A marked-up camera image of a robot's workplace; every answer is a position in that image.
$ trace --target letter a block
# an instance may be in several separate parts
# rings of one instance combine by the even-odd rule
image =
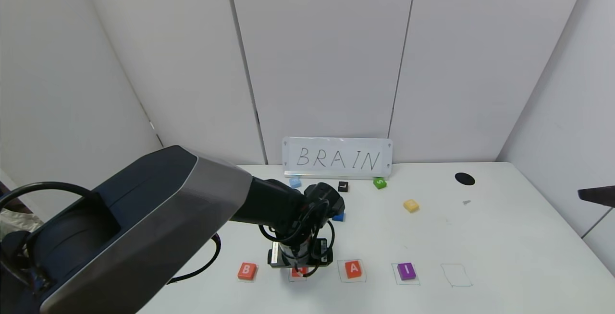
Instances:
[[[345,264],[346,276],[348,279],[358,278],[363,272],[361,270],[361,265],[359,265],[358,261],[349,261]]]
[[[254,274],[257,272],[257,264],[250,264],[249,262],[244,262],[241,264],[241,268],[239,268],[239,273],[237,273],[237,278],[243,280],[253,280]]]

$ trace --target panel seam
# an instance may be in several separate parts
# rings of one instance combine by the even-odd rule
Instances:
[[[246,58],[246,49],[244,48],[244,39],[241,37],[241,28],[239,27],[239,17],[237,17],[237,8],[235,7],[235,0],[229,0],[229,2],[231,3],[231,11],[233,13],[235,31],[237,32],[237,40],[239,40],[239,50],[241,53],[241,59],[244,63],[244,72],[246,73],[246,80],[248,81],[248,90],[250,91],[250,99],[252,100],[254,118],[255,118],[255,122],[257,123],[258,138],[261,143],[261,152],[263,152],[263,159],[264,159],[265,165],[267,165],[269,162],[267,160],[267,152],[265,150],[265,143],[263,140],[263,131],[261,129],[261,122],[258,117],[257,101],[254,98],[254,89],[252,88],[252,80],[250,79],[250,70],[248,69],[248,60]]]
[[[399,70],[397,72],[397,83],[395,84],[395,95],[393,95],[393,107],[391,108],[391,119],[389,120],[389,131],[387,139],[391,137],[391,126],[393,125],[393,114],[395,113],[395,101],[397,100],[397,89],[399,88],[399,78],[402,75],[402,64],[404,64],[404,53],[406,52],[406,41],[408,40],[408,29],[410,27],[410,15],[412,15],[412,5],[415,0],[410,0],[410,8],[408,10],[408,22],[406,23],[406,34],[404,34],[404,45],[402,45],[402,58],[399,60]]]

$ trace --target drawn square outline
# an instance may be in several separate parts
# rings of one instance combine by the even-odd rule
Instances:
[[[457,272],[460,272],[461,270],[459,270],[459,268],[461,268],[463,270],[463,274],[467,279],[467,283],[457,283],[457,281],[455,281],[455,284],[453,284],[453,282],[451,282],[451,280],[449,279],[449,277],[446,275],[446,268],[444,268],[444,266],[454,266],[455,268],[457,268]],[[474,284],[472,284],[472,281],[470,280],[470,277],[468,277],[467,272],[466,272],[466,267],[463,266],[463,264],[440,264],[440,267],[442,268],[442,272],[444,273],[444,278],[446,278],[446,281],[448,281],[448,284],[451,285],[451,287],[462,287],[462,288],[467,288],[469,286],[472,286]]]

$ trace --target letter b block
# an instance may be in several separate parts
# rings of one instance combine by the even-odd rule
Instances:
[[[241,264],[241,268],[239,268],[239,273],[237,273],[237,277],[243,280],[252,280],[254,279],[254,274],[257,272],[257,264],[250,264],[249,262],[244,262]]]

